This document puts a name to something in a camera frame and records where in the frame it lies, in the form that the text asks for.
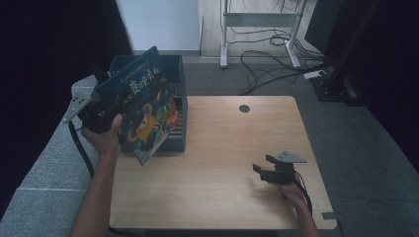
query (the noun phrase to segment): white wall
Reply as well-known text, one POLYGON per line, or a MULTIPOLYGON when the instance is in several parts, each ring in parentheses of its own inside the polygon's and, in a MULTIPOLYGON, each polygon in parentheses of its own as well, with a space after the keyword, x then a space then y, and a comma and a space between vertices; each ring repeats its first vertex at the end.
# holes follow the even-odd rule
POLYGON ((117 0, 133 51, 199 50, 197 0, 117 0))

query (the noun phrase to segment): wooden table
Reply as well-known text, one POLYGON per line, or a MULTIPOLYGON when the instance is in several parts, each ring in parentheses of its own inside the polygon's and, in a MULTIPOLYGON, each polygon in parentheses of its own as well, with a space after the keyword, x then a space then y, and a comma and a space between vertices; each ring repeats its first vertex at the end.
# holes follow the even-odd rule
POLYGON ((131 154, 117 165, 111 225, 144 229, 296 229, 293 209, 252 164, 273 170, 266 154, 289 151, 311 197, 319 229, 335 220, 292 97, 188 97, 184 153, 158 153, 141 167, 131 154), (248 113, 239 111, 247 105, 248 113))

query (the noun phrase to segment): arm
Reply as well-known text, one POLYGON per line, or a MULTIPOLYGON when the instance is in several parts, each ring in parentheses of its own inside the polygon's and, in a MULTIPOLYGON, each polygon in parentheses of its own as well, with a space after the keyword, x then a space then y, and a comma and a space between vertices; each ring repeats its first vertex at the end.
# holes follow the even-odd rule
POLYGON ((295 209, 300 235, 302 237, 320 236, 307 203, 305 203, 304 197, 302 196, 302 192, 296 184, 291 183, 286 186, 278 186, 278 190, 287 197, 287 200, 295 209))
POLYGON ((107 236, 115 168, 120 154, 118 133, 123 117, 117 115, 111 130, 97 134, 86 127, 82 134, 99 153, 99 163, 71 229, 70 236, 107 236))

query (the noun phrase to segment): book cover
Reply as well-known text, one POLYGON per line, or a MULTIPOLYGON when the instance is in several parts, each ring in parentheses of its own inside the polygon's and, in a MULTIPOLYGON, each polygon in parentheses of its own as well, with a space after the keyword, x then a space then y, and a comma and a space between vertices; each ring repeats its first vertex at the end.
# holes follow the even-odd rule
POLYGON ((114 72, 96 90, 106 105, 119 102, 125 139, 121 151, 134 152, 144 165, 179 122, 157 47, 114 72))

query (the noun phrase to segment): metal stand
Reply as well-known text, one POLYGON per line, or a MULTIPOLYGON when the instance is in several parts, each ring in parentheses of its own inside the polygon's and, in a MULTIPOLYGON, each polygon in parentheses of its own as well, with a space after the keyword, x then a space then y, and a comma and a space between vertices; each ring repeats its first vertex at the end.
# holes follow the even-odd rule
POLYGON ((296 57, 293 44, 296 33, 301 23, 306 0, 298 5, 297 13, 228 13, 228 0, 224 0, 224 12, 222 14, 222 40, 220 66, 227 67, 227 27, 279 27, 292 28, 290 40, 286 43, 286 49, 293 63, 293 67, 301 67, 296 57))

